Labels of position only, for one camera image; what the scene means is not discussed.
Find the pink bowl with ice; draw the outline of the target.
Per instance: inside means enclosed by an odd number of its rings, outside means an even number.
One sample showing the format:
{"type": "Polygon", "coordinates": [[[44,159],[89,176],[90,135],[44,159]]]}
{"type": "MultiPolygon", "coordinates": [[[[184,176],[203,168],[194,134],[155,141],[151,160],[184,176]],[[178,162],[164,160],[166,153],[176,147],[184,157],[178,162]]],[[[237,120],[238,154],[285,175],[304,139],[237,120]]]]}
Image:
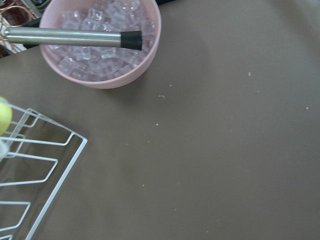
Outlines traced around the pink bowl with ice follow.
{"type": "Polygon", "coordinates": [[[113,89],[140,77],[152,63],[161,35],[154,0],[53,0],[41,28],[142,32],[142,49],[41,45],[46,63],[60,76],[95,89],[113,89]]]}

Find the metal muddler black tip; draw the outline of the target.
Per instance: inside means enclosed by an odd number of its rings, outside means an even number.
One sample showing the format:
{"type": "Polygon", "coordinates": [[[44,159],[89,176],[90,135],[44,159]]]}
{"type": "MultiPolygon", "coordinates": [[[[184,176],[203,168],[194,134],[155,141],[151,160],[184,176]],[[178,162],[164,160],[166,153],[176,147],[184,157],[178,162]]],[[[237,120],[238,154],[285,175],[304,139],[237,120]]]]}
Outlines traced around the metal muddler black tip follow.
{"type": "Polygon", "coordinates": [[[27,45],[63,45],[112,47],[141,50],[142,32],[107,32],[93,30],[56,29],[38,27],[8,27],[4,37],[11,43],[27,45]]]}

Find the yellow-green round object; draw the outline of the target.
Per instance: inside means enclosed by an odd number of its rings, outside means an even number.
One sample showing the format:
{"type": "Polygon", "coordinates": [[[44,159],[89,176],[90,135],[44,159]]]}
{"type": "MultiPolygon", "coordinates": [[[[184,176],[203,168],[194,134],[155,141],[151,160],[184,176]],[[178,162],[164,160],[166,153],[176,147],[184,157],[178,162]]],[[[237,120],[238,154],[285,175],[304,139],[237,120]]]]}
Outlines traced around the yellow-green round object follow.
{"type": "Polygon", "coordinates": [[[0,135],[9,128],[13,117],[13,110],[4,97],[0,97],[0,135]]]}

